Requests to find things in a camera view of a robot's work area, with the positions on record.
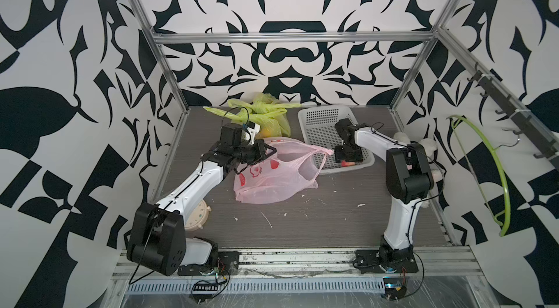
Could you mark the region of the pink plastic bag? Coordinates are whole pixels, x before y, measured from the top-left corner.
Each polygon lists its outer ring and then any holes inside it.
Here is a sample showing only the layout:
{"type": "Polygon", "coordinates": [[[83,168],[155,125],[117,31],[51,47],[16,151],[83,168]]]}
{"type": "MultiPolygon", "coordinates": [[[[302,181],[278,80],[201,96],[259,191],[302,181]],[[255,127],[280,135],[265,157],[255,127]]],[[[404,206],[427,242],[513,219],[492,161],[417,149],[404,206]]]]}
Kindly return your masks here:
{"type": "Polygon", "coordinates": [[[235,176],[236,201],[263,205],[285,201],[318,187],[317,177],[334,151],[287,137],[267,138],[276,152],[235,176]]]}

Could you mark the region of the white plastic basket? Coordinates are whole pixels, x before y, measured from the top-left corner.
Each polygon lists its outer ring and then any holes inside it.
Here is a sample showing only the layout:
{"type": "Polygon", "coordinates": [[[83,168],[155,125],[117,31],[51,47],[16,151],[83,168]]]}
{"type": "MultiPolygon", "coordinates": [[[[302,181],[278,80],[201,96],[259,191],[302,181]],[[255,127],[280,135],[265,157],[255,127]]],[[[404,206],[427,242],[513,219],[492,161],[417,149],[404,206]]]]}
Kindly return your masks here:
{"type": "MultiPolygon", "coordinates": [[[[335,129],[335,124],[339,120],[348,119],[352,124],[358,121],[352,110],[345,106],[320,106],[300,110],[298,121],[304,142],[308,145],[321,146],[326,149],[334,150],[336,146],[343,143],[335,129]]],[[[319,168],[322,163],[320,175],[337,174],[347,171],[356,171],[370,167],[375,163],[375,158],[367,149],[362,151],[364,161],[350,166],[343,166],[335,161],[333,155],[323,158],[322,155],[313,157],[314,164],[319,168]]]]}

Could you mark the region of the green avocado plastic bag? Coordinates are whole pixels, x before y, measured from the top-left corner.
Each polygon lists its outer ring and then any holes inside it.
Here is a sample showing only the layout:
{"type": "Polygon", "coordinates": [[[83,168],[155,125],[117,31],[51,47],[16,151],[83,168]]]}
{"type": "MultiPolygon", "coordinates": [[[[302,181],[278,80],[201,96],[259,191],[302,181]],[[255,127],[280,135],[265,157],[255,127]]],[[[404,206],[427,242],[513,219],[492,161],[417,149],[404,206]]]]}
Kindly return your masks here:
{"type": "Polygon", "coordinates": [[[287,109],[278,109],[259,114],[256,121],[260,125],[260,138],[291,137],[291,126],[287,118],[287,109]]]}

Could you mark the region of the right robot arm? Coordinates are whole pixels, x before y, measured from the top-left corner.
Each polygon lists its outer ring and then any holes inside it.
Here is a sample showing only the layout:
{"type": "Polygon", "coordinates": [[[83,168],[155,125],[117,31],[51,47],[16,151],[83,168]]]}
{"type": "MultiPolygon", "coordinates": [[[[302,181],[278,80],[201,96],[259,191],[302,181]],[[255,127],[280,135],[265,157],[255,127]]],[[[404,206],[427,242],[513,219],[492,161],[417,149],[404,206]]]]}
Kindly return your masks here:
{"type": "Polygon", "coordinates": [[[435,186],[423,146],[400,143],[372,127],[355,125],[349,119],[339,120],[335,130],[342,140],[334,149],[337,163],[362,162],[365,149],[385,162],[385,183],[392,201],[379,252],[387,259],[410,254],[418,208],[435,186]]]}

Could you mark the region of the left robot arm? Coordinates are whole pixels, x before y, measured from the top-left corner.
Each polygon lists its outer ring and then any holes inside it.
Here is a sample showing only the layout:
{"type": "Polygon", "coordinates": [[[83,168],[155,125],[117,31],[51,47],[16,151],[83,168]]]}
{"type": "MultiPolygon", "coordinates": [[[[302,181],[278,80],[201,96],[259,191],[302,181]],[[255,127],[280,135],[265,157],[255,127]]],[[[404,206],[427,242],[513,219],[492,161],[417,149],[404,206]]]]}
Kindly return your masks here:
{"type": "Polygon", "coordinates": [[[214,270],[218,266],[218,246],[210,240],[188,238],[187,221],[231,172],[240,174],[240,166],[256,165],[276,153],[275,148],[256,137],[259,131],[255,123],[221,127],[220,139],[201,156],[185,181],[156,203],[142,203],[132,223],[128,260],[167,276],[192,265],[214,270]]]}

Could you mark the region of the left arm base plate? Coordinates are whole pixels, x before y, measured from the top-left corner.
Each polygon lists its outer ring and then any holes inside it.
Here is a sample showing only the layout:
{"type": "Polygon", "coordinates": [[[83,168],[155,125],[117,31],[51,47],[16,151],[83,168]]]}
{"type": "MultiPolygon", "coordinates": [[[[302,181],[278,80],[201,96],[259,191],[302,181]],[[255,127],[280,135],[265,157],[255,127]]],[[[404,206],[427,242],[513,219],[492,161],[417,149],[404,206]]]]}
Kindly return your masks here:
{"type": "Polygon", "coordinates": [[[189,264],[180,266],[179,276],[211,276],[236,274],[239,269],[240,252],[238,251],[218,251],[213,252],[205,264],[189,264]]]}

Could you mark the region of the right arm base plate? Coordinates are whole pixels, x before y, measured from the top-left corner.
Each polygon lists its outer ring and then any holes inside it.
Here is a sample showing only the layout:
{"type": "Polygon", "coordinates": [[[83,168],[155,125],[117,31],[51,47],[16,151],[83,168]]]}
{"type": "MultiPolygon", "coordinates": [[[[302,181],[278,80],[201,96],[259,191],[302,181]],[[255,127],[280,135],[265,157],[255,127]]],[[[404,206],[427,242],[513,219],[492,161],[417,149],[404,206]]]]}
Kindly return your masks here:
{"type": "Polygon", "coordinates": [[[382,247],[378,250],[358,250],[355,251],[352,265],[362,274],[403,274],[419,271],[413,251],[409,248],[392,250],[382,247]]]}

